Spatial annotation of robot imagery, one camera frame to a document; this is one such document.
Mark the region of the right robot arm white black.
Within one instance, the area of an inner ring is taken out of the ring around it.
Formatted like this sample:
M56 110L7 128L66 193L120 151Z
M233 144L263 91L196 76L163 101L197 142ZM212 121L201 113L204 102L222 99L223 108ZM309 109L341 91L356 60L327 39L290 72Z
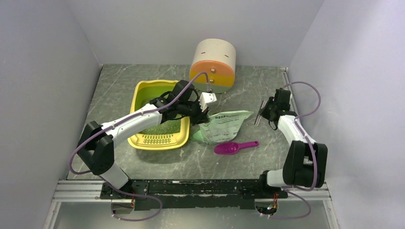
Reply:
M266 173L258 184L258 192L268 198L276 187L299 186L301 189L320 188L324 184L328 148L316 142L301 125L298 115L290 109L291 91L276 89L259 115L279 130L289 144L283 168Z

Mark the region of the magenta plastic scoop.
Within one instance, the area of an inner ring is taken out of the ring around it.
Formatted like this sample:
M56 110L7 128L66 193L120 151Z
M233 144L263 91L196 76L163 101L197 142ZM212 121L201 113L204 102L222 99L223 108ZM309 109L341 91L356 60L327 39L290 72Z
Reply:
M241 149L252 148L259 146L258 141L236 143L236 142L226 142L216 145L214 152L218 155L234 155Z

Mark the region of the yellow litter box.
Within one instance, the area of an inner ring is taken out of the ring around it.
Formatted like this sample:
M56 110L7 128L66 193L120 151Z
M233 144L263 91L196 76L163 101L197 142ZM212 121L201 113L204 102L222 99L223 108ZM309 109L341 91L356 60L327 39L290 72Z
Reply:
M130 112L133 113L146 105L151 99L173 90L177 81L151 80L140 81L134 91ZM136 149L163 151L177 149L185 145L190 134L188 117L167 121L158 126L149 127L128 138L128 143Z

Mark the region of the green cat litter bag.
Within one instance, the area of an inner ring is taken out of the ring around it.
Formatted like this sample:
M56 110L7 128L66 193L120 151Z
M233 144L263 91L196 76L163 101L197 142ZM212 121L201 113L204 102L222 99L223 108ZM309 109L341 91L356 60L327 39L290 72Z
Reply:
M252 115L247 110L220 112L209 116L209 122L199 124L199 129L189 139L215 145L233 140L243 122Z

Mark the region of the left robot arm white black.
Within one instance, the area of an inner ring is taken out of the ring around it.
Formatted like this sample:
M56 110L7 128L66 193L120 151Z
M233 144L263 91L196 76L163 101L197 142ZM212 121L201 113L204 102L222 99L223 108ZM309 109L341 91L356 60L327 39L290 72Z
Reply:
M215 94L197 93L191 83L181 80L171 91L151 99L132 114L103 124L88 123L75 152L93 175L111 184L119 198L127 198L132 192L132 181L115 163L115 148L145 129L177 118L187 117L192 125L207 123L208 105L213 102Z

